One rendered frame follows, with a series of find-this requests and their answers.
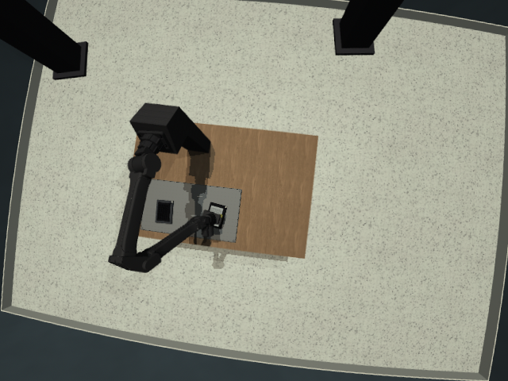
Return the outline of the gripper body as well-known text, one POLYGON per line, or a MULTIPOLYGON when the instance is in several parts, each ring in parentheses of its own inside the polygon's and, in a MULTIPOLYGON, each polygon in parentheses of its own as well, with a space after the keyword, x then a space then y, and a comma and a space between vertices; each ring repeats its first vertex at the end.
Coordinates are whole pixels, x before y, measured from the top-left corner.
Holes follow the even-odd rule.
MULTIPOLYGON (((221 219, 222 218, 220 217, 221 216, 220 214, 215 214, 214 212, 211 212, 211 211, 208 211, 208 210, 204 210, 203 214, 204 215, 211 214, 214 217, 214 220, 216 219, 215 225, 220 225, 221 224, 221 219)), ((204 216, 203 214, 202 214, 202 216, 204 216)))

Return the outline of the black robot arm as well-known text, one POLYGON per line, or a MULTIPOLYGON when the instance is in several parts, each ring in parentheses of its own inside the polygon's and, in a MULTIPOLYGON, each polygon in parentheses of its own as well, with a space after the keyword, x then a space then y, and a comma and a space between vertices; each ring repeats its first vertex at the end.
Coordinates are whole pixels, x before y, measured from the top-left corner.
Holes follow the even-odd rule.
POLYGON ((216 219, 214 220, 211 214, 194 216, 181 228, 152 247, 137 252, 137 239, 148 187, 152 178, 155 178, 156 172, 161 168, 161 161, 157 154, 160 149, 171 147, 162 131, 139 130, 137 135, 140 138, 140 144, 134 153, 135 156, 128 161, 129 193, 117 243, 108 262, 128 271, 147 273, 161 263, 163 256, 200 229, 202 229, 203 237, 212 237, 216 219))

